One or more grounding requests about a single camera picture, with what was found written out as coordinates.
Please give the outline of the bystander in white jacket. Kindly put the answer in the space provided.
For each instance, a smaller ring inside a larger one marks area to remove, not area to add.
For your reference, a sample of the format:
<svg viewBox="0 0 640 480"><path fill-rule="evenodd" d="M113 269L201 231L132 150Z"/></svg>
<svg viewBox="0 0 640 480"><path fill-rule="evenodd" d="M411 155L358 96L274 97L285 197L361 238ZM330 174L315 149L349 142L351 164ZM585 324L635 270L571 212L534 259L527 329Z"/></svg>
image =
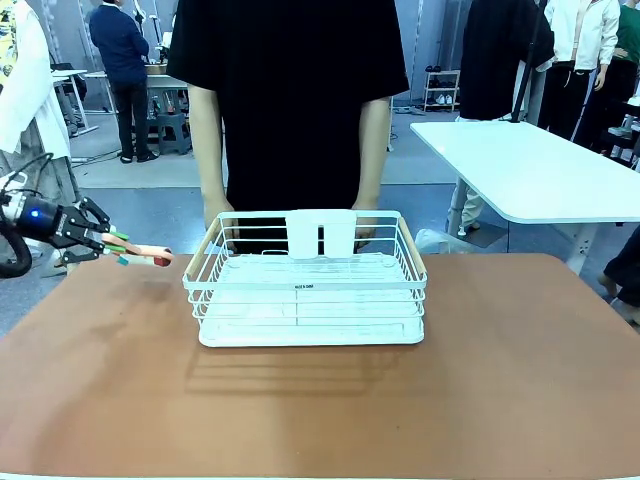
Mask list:
<svg viewBox="0 0 640 480"><path fill-rule="evenodd" d="M28 190L71 205L79 190L70 159L38 17L26 0L0 0L0 180L20 170Z"/></svg>

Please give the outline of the black stand pole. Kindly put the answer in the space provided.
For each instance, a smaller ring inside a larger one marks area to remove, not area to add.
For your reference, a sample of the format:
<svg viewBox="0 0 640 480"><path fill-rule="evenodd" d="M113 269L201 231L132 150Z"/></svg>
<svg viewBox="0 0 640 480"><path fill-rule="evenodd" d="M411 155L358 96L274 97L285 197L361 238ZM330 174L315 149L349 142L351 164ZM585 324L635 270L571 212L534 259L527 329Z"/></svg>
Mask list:
<svg viewBox="0 0 640 480"><path fill-rule="evenodd" d="M514 104L513 111L510 118L511 123L519 123L522 119L522 105L523 105L527 85L529 83L529 79L531 75L533 57L535 53L535 46L536 46L537 38L539 35L540 25L544 17L544 10L546 9L547 3L548 3L548 0L538 0L538 3L537 3L538 12L537 12L536 20L533 27L532 37L528 46L527 58L525 61L523 72L522 72L522 78L520 81L520 86L518 88L516 102Z"/></svg>

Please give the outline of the person's left hand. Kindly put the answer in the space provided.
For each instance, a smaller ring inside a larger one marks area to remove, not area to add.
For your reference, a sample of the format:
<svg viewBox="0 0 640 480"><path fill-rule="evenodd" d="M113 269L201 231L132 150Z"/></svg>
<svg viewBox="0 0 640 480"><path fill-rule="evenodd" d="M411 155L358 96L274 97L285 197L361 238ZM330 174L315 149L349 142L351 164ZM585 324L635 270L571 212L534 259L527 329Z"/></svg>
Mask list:
<svg viewBox="0 0 640 480"><path fill-rule="evenodd" d="M361 250L368 245L371 239L375 236L377 217L362 216L361 211L373 212L378 209L378 197L377 196L365 196L358 197L352 206L356 214L356 228L355 228L355 246L356 251Z"/></svg>

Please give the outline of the person's right forearm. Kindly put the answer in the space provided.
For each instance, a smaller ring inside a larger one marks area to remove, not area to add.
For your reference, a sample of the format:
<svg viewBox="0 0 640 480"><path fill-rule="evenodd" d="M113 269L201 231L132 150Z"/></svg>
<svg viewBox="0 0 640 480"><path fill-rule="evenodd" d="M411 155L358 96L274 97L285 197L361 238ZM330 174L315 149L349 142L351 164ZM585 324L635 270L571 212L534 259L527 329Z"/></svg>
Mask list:
<svg viewBox="0 0 640 480"><path fill-rule="evenodd" d="M193 151L205 205L229 210L223 183L222 119L217 94L195 85L188 87L188 94Z"/></svg>

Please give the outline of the seated bystander's dark leg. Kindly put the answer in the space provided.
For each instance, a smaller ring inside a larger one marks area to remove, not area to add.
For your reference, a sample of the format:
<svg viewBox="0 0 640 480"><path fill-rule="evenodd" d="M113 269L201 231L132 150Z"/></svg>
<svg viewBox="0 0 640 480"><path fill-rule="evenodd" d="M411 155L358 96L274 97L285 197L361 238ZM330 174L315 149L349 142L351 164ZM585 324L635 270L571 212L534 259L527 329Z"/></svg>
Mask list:
<svg viewBox="0 0 640 480"><path fill-rule="evenodd" d="M610 306L640 331L640 234L635 232L597 278Z"/></svg>

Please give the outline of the person's right hand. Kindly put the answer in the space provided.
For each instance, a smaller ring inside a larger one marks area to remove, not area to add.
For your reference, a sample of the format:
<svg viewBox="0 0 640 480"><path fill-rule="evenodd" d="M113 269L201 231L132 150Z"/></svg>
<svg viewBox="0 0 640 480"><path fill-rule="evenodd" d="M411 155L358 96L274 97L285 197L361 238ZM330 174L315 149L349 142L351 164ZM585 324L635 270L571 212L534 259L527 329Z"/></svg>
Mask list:
<svg viewBox="0 0 640 480"><path fill-rule="evenodd" d="M204 221L205 221L205 229L208 230L210 226L214 223L219 214L225 212L233 212L234 208L227 201L224 195L214 195L203 197L203 206L204 206ZM226 218L222 222L224 236L226 238L226 248L228 250L235 250L235 239L238 234L238 223L236 218Z"/></svg>

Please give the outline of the bystander in black shirt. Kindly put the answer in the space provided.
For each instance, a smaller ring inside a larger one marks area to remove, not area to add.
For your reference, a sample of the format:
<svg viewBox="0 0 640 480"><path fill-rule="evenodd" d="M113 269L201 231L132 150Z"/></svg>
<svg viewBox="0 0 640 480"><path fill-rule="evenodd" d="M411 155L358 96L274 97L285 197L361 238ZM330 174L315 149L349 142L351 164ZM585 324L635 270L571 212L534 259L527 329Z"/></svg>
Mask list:
<svg viewBox="0 0 640 480"><path fill-rule="evenodd" d="M459 122L495 121L513 112L519 65L545 71L554 34L535 0L472 0L462 40Z"/></svg>

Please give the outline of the grey step stool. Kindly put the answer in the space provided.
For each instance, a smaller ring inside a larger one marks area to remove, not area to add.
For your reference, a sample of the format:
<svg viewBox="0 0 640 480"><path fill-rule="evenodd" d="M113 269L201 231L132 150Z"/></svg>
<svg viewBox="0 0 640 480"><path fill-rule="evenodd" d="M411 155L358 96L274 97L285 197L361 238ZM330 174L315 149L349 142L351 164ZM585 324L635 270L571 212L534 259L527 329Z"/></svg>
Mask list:
<svg viewBox="0 0 640 480"><path fill-rule="evenodd" d="M158 114L158 145L161 155L187 154L192 148L191 134L184 113Z"/></svg>

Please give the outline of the bystander in green shirt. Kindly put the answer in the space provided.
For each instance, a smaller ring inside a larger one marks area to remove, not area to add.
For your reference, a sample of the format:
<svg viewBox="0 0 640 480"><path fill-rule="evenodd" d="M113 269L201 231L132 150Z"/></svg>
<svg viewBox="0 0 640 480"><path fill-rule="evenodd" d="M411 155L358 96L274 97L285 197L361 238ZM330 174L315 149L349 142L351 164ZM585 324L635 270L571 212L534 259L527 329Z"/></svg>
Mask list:
<svg viewBox="0 0 640 480"><path fill-rule="evenodd" d="M606 150L601 135L619 127L624 114L617 105L635 92L640 69L640 0L626 0L620 9L617 45L602 86L594 87L574 142L597 153Z"/></svg>

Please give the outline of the person's left forearm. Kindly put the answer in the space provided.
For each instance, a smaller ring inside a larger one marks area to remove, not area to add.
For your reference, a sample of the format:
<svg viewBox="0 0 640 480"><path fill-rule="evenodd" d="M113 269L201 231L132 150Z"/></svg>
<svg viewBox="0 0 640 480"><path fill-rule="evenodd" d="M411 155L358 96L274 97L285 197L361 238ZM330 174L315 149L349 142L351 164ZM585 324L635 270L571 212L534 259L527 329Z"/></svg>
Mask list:
<svg viewBox="0 0 640 480"><path fill-rule="evenodd" d="M391 127L390 98L366 102L359 121L360 181L355 210L378 206Z"/></svg>

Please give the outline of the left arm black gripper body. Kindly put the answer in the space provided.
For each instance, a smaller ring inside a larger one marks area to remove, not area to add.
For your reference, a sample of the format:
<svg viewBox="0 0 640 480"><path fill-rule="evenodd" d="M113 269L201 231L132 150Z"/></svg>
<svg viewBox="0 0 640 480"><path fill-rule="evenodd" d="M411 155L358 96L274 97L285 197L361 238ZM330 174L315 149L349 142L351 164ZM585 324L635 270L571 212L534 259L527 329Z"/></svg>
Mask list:
<svg viewBox="0 0 640 480"><path fill-rule="evenodd" d="M26 198L17 217L17 231L25 238L54 248L82 244L81 212L76 206L63 206L41 198Z"/></svg>

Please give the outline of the shoe rack with shoes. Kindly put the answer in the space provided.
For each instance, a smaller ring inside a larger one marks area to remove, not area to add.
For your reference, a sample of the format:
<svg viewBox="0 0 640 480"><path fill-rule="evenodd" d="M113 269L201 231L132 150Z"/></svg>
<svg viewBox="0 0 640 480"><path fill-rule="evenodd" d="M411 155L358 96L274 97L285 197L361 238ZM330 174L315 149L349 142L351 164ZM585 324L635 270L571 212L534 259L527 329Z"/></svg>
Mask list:
<svg viewBox="0 0 640 480"><path fill-rule="evenodd" d="M449 110L459 108L459 70L444 70L440 66L427 66L424 87L424 111Z"/></svg>

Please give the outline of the white side table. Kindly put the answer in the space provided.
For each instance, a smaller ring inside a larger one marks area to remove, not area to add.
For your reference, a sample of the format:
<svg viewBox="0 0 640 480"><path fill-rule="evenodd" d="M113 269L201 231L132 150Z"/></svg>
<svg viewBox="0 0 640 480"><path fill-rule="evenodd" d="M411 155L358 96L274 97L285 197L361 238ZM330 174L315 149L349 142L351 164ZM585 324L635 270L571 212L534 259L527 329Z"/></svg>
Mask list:
<svg viewBox="0 0 640 480"><path fill-rule="evenodd" d="M425 122L411 130L503 219L552 225L580 273L602 224L640 223L640 173L526 122Z"/></svg>

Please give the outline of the person's black t-shirt torso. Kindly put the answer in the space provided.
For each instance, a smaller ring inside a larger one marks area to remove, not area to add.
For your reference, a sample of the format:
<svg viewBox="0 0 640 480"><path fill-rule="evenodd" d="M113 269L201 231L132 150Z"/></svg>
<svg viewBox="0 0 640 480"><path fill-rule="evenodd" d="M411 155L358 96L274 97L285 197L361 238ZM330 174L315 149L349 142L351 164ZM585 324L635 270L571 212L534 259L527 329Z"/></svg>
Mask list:
<svg viewBox="0 0 640 480"><path fill-rule="evenodd" d="M409 87L394 0L179 0L167 71L217 94L233 212L353 210L362 106Z"/></svg>

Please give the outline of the clear plastic bag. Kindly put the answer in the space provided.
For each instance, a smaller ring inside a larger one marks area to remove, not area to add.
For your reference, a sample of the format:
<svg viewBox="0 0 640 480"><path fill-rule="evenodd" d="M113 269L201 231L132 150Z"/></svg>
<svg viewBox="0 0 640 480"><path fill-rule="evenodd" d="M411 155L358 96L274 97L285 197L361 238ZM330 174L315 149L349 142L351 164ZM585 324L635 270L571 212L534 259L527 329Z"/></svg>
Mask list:
<svg viewBox="0 0 640 480"><path fill-rule="evenodd" d="M472 244L464 242L445 232L421 229L415 237L415 244L423 254L469 254L475 252Z"/></svg>

